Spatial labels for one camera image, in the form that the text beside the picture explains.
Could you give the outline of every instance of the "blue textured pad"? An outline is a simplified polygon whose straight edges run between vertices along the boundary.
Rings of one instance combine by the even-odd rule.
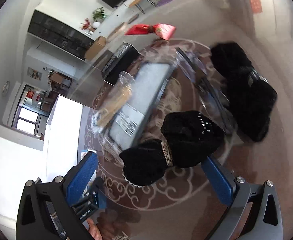
[[[232,187],[222,172],[217,168],[210,157],[207,157],[206,160],[201,162],[201,167],[218,195],[220,202],[228,207],[231,206],[233,202]]]
[[[77,203],[82,196],[85,187],[90,181],[93,173],[95,172],[98,164],[96,153],[92,152],[91,156],[87,159],[82,168],[74,176],[66,190],[66,201],[69,206]]]

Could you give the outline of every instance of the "black cabinet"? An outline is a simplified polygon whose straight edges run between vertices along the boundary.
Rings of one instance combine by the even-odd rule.
[[[82,60],[85,60],[84,55],[94,42],[78,30],[36,10],[33,13],[28,32]]]

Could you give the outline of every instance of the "black fabric bundle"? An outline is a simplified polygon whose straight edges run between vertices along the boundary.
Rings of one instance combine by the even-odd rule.
[[[198,111],[168,114],[161,127],[173,166],[193,167],[223,143],[224,132]],[[162,178],[168,164],[160,140],[148,140],[120,153],[123,174],[134,185],[151,185]]]
[[[218,44],[211,53],[214,67],[227,80],[230,112],[239,128],[252,141],[263,140],[277,92],[257,73],[237,43]]]

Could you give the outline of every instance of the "vase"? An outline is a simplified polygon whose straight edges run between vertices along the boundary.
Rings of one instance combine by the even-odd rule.
[[[99,28],[100,25],[101,25],[101,24],[100,24],[99,22],[94,22],[94,23],[92,24],[92,27],[95,28],[95,29],[97,29],[97,28]]]

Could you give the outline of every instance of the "red paper sign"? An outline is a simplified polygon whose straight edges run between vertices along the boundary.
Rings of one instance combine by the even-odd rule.
[[[254,14],[262,12],[261,0],[250,0],[250,4]]]
[[[28,91],[27,94],[26,94],[26,97],[32,99],[33,95],[34,95],[33,91]]]

